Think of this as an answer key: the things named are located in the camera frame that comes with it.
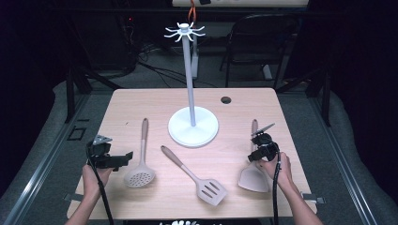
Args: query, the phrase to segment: spatula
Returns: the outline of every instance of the spatula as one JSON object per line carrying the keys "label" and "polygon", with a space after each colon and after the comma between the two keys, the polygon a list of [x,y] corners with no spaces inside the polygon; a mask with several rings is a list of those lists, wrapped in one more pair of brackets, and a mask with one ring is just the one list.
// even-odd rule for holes
{"label": "spatula", "polygon": [[212,205],[217,205],[226,196],[226,189],[218,181],[214,179],[199,179],[181,162],[181,160],[178,159],[178,157],[168,147],[163,145],[161,147],[161,151],[192,178],[196,184],[196,193],[203,201]]}
{"label": "spatula", "polygon": [[145,149],[148,135],[149,122],[145,118],[141,130],[141,159],[140,164],[132,171],[126,173],[124,183],[133,188],[142,187],[149,184],[155,177],[155,172],[145,164]]}
{"label": "spatula", "polygon": [[[256,119],[252,122],[252,134],[258,129],[258,122]],[[252,151],[255,150],[255,146],[252,143]],[[257,168],[256,161],[252,161],[251,164],[242,170],[240,178],[237,184],[252,191],[257,192],[269,192],[269,186],[267,176]]]}

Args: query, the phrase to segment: human hand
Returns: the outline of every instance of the human hand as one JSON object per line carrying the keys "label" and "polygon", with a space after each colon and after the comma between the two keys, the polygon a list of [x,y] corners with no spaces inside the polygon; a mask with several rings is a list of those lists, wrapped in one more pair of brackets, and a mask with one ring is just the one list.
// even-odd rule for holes
{"label": "human hand", "polygon": [[[108,169],[97,169],[99,174],[99,179],[102,184],[106,186],[109,180],[109,175],[111,174],[113,168]],[[100,197],[100,187],[98,184],[97,176],[94,174],[93,169],[89,165],[84,165],[82,170],[83,183],[84,183],[84,196],[99,198]]]}
{"label": "human hand", "polygon": [[[278,156],[275,156],[272,161],[265,161],[263,159],[258,160],[258,163],[266,170],[269,177],[274,177],[276,164],[278,163]],[[291,183],[293,183],[293,178],[290,158],[286,155],[286,153],[281,152],[281,167],[278,174],[278,185],[283,188]]]}

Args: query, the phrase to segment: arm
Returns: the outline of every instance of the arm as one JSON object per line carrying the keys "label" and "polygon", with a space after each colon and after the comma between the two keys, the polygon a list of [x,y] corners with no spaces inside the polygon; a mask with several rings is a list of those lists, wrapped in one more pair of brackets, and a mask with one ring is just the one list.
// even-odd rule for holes
{"label": "arm", "polygon": [[[104,186],[106,186],[111,172],[112,169],[98,169],[99,178]],[[91,213],[93,212],[94,207],[96,206],[98,199],[100,198],[100,187],[98,185],[98,180],[89,165],[83,166],[82,175],[84,182],[84,196],[76,211],[67,221],[66,224],[68,225],[86,224]]]}
{"label": "arm", "polygon": [[[263,167],[270,177],[275,173],[277,157],[272,161],[267,162],[259,160],[261,167]],[[278,176],[278,186],[281,188],[284,196],[289,202],[292,209],[293,219],[297,225],[317,225],[323,224],[316,214],[311,210],[308,204],[302,199],[299,189],[293,182],[292,172],[290,168],[290,159],[286,153],[281,153],[281,170]]]}

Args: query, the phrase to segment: holder base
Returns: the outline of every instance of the holder base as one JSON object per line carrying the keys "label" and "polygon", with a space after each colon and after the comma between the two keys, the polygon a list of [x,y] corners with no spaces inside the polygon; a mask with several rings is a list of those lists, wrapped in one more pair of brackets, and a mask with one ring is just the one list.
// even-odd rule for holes
{"label": "holder base", "polygon": [[170,136],[177,143],[190,147],[202,147],[210,143],[219,131],[219,121],[209,110],[194,107],[196,126],[191,125],[190,108],[183,108],[169,120]]}

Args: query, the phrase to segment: spatula head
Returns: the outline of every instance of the spatula head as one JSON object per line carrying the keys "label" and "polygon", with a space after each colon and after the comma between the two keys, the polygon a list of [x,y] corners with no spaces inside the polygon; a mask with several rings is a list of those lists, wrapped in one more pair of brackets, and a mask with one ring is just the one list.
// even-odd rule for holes
{"label": "spatula head", "polygon": [[260,171],[254,163],[242,170],[237,184],[248,190],[257,192],[269,192],[267,176]]}
{"label": "spatula head", "polygon": [[218,205],[226,196],[227,191],[214,179],[200,180],[196,183],[197,195],[206,203]]}

